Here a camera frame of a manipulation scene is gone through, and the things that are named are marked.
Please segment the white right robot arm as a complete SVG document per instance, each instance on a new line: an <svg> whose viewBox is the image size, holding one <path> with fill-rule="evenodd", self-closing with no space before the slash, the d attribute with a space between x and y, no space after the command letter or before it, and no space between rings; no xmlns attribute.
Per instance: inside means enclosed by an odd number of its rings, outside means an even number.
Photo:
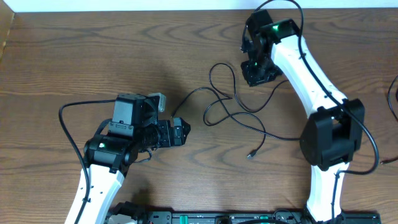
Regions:
<svg viewBox="0 0 398 224"><path fill-rule="evenodd" d="M253 12L246 21L241 47L249 59L241 69L249 86L271 82L279 75L285 75L293 86L308 118L299 138L312 173L307 218L312 223L341 222L344 172L360 148L362 129L338 104L360 121L364 106L359 99L347 99L329 81L299 32L292 19L274 22L266 10Z"/></svg>

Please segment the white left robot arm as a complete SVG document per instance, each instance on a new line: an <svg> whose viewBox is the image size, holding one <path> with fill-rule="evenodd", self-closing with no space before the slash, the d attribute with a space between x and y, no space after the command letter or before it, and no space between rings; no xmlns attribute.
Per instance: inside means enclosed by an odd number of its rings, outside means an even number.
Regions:
<svg viewBox="0 0 398 224"><path fill-rule="evenodd" d="M166 97L122 93L112 102L111 119L104 120L83 151L82 170L66 223L150 223L150 214L129 202L110 206L140 153L182 146L191 130L182 118L159 120Z"/></svg>

